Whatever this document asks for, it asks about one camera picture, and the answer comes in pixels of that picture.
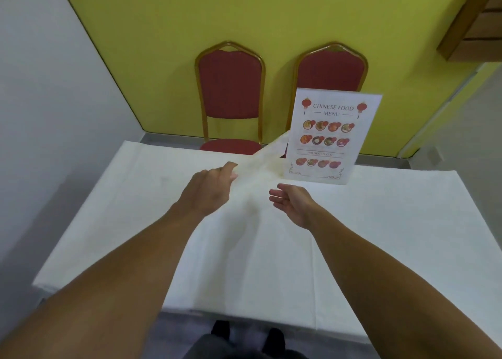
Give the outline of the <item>person's left forearm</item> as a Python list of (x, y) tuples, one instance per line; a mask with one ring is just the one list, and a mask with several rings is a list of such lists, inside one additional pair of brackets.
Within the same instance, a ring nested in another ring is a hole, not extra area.
[(139, 359), (207, 215), (172, 207), (51, 296), (0, 343), (0, 359)]

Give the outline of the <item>person's right hand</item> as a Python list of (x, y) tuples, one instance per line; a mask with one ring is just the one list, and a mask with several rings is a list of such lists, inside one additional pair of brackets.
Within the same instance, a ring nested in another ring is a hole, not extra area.
[(270, 189), (269, 196), (277, 196), (288, 199), (288, 205), (273, 206), (282, 212), (297, 226), (311, 230), (318, 216), (323, 216), (325, 210), (310, 196), (310, 193), (302, 186), (296, 186), (292, 193), (284, 193)]

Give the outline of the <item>person's left hand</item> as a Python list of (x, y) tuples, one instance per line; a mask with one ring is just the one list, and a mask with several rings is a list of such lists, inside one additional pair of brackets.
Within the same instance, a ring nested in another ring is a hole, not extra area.
[(232, 183), (225, 181), (225, 172), (233, 171), (236, 166), (237, 163), (229, 161), (222, 167), (195, 173), (171, 210), (199, 219), (218, 210), (230, 196)]

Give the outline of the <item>brown wooden shelf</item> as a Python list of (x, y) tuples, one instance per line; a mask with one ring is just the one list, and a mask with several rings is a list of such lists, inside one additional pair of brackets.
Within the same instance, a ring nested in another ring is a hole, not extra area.
[(502, 0), (466, 0), (437, 52), (448, 62), (502, 62)]

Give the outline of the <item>person's grey trousers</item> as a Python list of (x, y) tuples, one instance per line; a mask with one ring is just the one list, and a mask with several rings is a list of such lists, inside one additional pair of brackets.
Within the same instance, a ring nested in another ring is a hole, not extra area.
[(182, 359), (309, 359), (295, 350), (286, 350), (275, 358), (257, 349), (245, 349), (235, 346), (222, 337), (205, 334), (200, 337)]

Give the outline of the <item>white tablecloth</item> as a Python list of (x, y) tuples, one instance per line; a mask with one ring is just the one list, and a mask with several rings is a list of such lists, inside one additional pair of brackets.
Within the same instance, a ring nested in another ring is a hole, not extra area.
[[(155, 222), (195, 172), (245, 155), (123, 142), (33, 286), (55, 293)], [(309, 232), (269, 202), (284, 159), (239, 170), (230, 200), (186, 245), (163, 311), (221, 314), (367, 343)], [(502, 250), (454, 171), (356, 165), (347, 185), (294, 182), (415, 271), (502, 347)]]

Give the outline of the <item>red chair with gold frame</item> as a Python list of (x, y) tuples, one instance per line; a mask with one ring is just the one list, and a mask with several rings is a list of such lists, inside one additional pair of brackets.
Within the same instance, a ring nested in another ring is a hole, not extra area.
[[(266, 66), (254, 51), (223, 41), (198, 54), (194, 70), (201, 105), (201, 151), (253, 155), (262, 149)], [(257, 120), (257, 140), (213, 139), (208, 118)]]
[(297, 88), (361, 91), (367, 77), (367, 58), (332, 41), (302, 53), (294, 64), (286, 131), (291, 128)]

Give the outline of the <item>person's black shoe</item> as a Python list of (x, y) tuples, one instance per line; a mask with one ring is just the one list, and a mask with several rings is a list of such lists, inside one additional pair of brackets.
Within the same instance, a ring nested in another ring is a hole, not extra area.
[(230, 323), (227, 320), (217, 320), (211, 330), (211, 334), (229, 341), (230, 338)]
[(271, 328), (268, 332), (263, 351), (280, 352), (286, 349), (283, 332), (278, 328)]

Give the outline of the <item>person's right forearm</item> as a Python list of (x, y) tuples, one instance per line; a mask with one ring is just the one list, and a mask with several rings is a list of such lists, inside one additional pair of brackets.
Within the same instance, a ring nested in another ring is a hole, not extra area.
[(418, 274), (322, 207), (308, 229), (381, 359), (502, 359), (502, 349)]

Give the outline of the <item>person's black left shoe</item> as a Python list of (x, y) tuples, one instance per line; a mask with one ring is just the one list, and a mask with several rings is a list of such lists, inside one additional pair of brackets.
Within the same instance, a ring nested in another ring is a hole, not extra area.
[(230, 323), (227, 320), (217, 320), (211, 330), (211, 334), (229, 341), (230, 338)]

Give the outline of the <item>white food menu card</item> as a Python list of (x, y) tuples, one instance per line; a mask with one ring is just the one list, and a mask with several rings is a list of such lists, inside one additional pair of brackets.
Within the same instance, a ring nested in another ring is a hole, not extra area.
[(382, 98), (360, 91), (297, 88), (285, 179), (346, 185)]

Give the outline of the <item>person's black right shoe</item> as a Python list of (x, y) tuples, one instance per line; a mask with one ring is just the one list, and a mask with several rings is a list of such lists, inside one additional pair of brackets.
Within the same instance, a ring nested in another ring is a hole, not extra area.
[(271, 328), (268, 332), (263, 351), (280, 352), (286, 349), (283, 332), (278, 328)]

